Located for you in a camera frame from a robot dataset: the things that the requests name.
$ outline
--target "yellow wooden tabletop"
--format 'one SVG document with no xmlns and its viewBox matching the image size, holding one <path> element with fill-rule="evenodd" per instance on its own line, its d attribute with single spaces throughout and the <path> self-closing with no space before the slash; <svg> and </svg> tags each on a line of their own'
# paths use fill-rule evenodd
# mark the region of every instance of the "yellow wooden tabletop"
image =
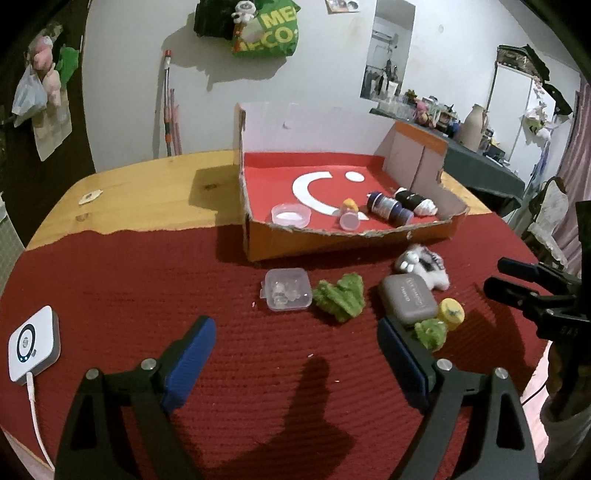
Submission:
<svg viewBox="0 0 591 480">
<path fill-rule="evenodd" d="M 490 210 L 445 172 L 443 186 L 470 207 L 470 215 Z M 94 201 L 78 205 L 93 190 Z M 242 222 L 238 152 L 222 150 L 159 158 L 96 173 L 78 181 L 53 207 L 27 249 L 92 230 L 183 230 Z"/>
</svg>

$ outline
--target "curtain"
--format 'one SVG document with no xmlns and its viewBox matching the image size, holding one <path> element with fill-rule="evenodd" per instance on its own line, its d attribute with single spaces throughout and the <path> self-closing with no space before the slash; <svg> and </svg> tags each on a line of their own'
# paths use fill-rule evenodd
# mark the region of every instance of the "curtain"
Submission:
<svg viewBox="0 0 591 480">
<path fill-rule="evenodd" d="M 591 87 L 583 77 L 572 137 L 557 175 L 564 180 L 569 211 L 556 227 L 554 239 L 569 261 L 568 272 L 577 275 L 581 269 L 581 244 L 574 204 L 591 200 Z"/>
</svg>

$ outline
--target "metal screw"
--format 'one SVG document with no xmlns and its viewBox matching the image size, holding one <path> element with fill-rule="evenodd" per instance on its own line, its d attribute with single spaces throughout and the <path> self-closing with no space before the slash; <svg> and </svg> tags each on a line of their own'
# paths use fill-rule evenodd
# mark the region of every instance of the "metal screw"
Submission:
<svg viewBox="0 0 591 480">
<path fill-rule="evenodd" d="M 146 360 L 142 360 L 142 370 L 153 370 L 156 367 L 157 363 L 158 362 L 153 358 L 147 358 Z"/>
<path fill-rule="evenodd" d="M 500 379 L 505 380 L 509 377 L 509 372 L 505 370 L 503 367 L 496 367 L 495 375 Z"/>
<path fill-rule="evenodd" d="M 447 358 L 440 358 L 439 360 L 437 360 L 437 366 L 440 370 L 449 372 L 453 367 L 453 363 Z"/>
<path fill-rule="evenodd" d="M 96 368 L 91 368 L 90 370 L 88 370 L 88 372 L 86 372 L 86 378 L 88 380 L 94 380 L 98 376 L 99 376 L 99 371 Z"/>
</svg>

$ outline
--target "beige pitcher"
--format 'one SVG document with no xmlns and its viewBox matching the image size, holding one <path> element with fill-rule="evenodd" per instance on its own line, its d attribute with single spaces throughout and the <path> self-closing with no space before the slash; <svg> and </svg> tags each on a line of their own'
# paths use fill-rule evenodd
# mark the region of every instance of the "beige pitcher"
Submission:
<svg viewBox="0 0 591 480">
<path fill-rule="evenodd" d="M 466 117 L 466 121 L 460 125 L 455 140 L 469 148 L 473 152 L 478 150 L 482 135 L 488 127 L 488 115 L 484 107 L 474 104 L 472 111 Z"/>
</svg>

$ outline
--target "white cable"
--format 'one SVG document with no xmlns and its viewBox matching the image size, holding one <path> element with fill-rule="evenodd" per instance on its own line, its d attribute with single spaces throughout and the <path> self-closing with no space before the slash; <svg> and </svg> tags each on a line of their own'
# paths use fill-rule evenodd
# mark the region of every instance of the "white cable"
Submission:
<svg viewBox="0 0 591 480">
<path fill-rule="evenodd" d="M 41 432 L 39 432 L 39 423 L 37 422 L 37 411 L 35 409 L 35 384 L 33 383 L 33 374 L 31 372 L 27 372 L 27 391 L 29 393 L 29 402 L 31 403 L 31 417 L 33 418 L 33 428 L 35 429 L 37 442 L 39 443 L 39 447 L 41 448 L 43 456 L 49 464 L 49 467 L 53 472 L 55 472 L 56 468 L 53 466 L 53 463 L 49 458 L 49 455 L 47 454 L 47 450 L 45 450 L 45 445 L 43 445 L 43 440 L 41 440 Z"/>
</svg>

